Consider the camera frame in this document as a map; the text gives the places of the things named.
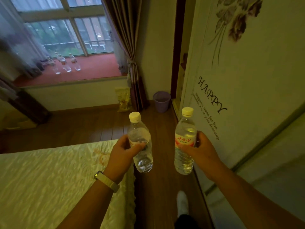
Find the dark brown door frame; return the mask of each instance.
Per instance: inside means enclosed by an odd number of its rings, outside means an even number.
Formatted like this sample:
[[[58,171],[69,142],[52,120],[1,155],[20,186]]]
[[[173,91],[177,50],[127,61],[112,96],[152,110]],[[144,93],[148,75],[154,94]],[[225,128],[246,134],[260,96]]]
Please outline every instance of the dark brown door frame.
[[[170,95],[172,99],[176,98],[176,91],[177,91],[184,12],[185,12],[185,1],[186,0],[177,0],[177,4],[176,4],[176,21],[175,21],[174,40],[173,40],[173,65],[172,65],[172,78],[171,78],[171,86],[170,86]]]

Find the yellow bedspread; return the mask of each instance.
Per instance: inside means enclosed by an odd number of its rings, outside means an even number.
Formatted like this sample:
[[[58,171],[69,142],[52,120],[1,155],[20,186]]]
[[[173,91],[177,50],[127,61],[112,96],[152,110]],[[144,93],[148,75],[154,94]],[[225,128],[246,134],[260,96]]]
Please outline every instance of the yellow bedspread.
[[[117,140],[0,154],[0,228],[56,228],[104,170]],[[133,228],[133,166],[113,195],[103,229]]]

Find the wooden floor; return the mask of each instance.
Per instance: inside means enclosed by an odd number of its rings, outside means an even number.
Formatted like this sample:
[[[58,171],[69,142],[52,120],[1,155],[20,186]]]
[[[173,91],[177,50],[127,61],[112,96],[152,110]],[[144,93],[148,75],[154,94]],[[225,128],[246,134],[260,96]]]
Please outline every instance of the wooden floor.
[[[118,113],[117,109],[118,106],[109,106],[59,111],[47,124],[0,137],[6,143],[8,153],[118,139],[127,133],[129,113]],[[179,190],[185,191],[188,196],[190,215],[200,227],[212,228],[194,172],[185,176],[174,168],[177,119],[173,108],[166,113],[158,113],[151,105],[141,112],[141,116],[151,133],[154,163],[152,170],[146,174],[135,169],[135,228],[174,228]]]

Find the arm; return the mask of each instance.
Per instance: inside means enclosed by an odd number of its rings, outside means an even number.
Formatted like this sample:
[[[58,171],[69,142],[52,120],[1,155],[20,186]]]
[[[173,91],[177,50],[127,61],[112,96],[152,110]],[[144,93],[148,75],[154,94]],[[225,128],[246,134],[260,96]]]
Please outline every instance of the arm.
[[[258,192],[219,159],[209,139],[198,131],[200,146],[181,146],[194,158],[207,178],[214,181],[229,204],[250,228],[305,228],[305,223]]]
[[[128,136],[124,135],[114,145],[108,165],[103,172],[106,177],[117,184],[131,166],[133,157],[145,147],[145,143],[126,149],[128,147]],[[112,194],[112,189],[96,180],[57,229],[100,228]]]

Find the black pants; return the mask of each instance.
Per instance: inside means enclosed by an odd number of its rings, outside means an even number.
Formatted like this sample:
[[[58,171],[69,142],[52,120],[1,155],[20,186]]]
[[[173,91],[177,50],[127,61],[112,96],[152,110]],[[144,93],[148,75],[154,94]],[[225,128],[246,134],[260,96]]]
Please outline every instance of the black pants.
[[[200,229],[196,221],[189,215],[180,215],[175,222],[175,229]]]

